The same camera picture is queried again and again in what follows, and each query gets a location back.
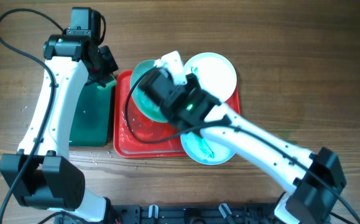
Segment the green sponge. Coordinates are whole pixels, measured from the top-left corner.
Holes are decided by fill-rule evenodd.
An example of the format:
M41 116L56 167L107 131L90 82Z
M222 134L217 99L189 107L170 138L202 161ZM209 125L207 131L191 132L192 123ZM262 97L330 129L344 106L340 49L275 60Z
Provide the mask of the green sponge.
M99 90L108 90L117 85L117 80L113 74L110 74L105 79L99 81L97 88Z

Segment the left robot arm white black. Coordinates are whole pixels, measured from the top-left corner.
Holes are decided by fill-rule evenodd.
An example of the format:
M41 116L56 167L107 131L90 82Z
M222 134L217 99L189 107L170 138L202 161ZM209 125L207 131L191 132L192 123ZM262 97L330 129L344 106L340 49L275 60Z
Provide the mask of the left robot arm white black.
M69 160L69 142L76 106L84 86L104 85L118 69L107 46L90 35L51 35L44 45L44 82L35 112L15 154L3 154L0 172L8 201L51 210L85 223L106 223L111 202L85 187L85 176Z

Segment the white plate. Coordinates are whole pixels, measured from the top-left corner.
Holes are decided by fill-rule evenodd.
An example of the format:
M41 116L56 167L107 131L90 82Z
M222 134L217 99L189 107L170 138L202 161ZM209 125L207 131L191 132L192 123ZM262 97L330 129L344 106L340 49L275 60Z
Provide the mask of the white plate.
M200 164L219 165L230 160L235 155L235 152L230 148L201 138L193 132L182 134L180 140L188 156Z
M147 71L154 67L155 60L145 60L139 63L131 75L131 87ZM132 99L141 113L152 121L167 123L168 120L163 116L160 108L137 86L132 92Z
M185 73L194 73L201 88L225 102L235 92L237 75L232 63L224 56L204 52L193 56L184 65Z

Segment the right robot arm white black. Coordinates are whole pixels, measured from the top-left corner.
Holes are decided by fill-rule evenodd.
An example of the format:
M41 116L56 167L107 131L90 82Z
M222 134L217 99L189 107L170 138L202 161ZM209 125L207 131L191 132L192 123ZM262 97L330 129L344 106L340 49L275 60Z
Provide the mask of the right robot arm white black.
M176 85L163 73L142 87L183 134L226 146L271 176L285 191L274 210L280 221L323 223L335 203L344 202L346 179L337 154L325 147L314 153L279 139L202 90L194 74L187 79Z

